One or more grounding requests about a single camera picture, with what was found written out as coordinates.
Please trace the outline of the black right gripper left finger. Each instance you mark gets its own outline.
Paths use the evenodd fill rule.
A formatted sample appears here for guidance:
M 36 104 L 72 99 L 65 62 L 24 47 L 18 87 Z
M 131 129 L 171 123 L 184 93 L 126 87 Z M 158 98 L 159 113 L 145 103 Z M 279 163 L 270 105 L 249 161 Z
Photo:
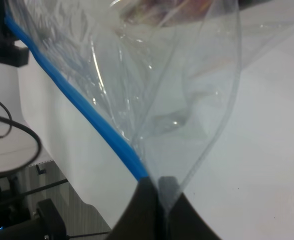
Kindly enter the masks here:
M 108 240 L 164 240 L 164 209 L 148 177 L 138 181 L 134 194 Z

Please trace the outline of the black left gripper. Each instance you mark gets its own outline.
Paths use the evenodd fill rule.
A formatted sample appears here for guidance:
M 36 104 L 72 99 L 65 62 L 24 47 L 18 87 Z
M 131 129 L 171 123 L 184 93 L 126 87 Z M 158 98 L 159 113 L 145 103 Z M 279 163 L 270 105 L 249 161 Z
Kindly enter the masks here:
M 28 64 L 29 49 L 15 45 L 18 38 L 5 24 L 5 10 L 5 1 L 0 0 L 0 64 L 23 67 Z

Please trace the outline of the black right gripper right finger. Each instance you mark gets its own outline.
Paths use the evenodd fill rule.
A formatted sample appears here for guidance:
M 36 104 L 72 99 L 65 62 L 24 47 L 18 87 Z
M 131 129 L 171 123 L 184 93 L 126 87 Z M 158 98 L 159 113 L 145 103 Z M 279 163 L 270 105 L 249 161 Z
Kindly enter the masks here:
M 178 187 L 174 176 L 159 179 L 159 239 L 219 240 L 220 237 L 199 216 L 183 193 L 172 207 L 168 207 L 170 197 Z

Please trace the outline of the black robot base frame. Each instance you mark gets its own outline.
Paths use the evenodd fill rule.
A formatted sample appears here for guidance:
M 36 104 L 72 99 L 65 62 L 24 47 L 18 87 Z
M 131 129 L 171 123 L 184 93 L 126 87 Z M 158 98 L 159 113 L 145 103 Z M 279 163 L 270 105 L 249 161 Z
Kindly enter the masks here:
M 63 180 L 65 176 L 54 161 L 25 168 L 0 178 L 0 202 Z M 111 230 L 95 207 L 84 203 L 68 182 L 1 205 L 0 230 L 36 217 L 37 203 L 46 199 L 52 200 L 69 236 L 77 236 L 79 240 L 103 240 Z

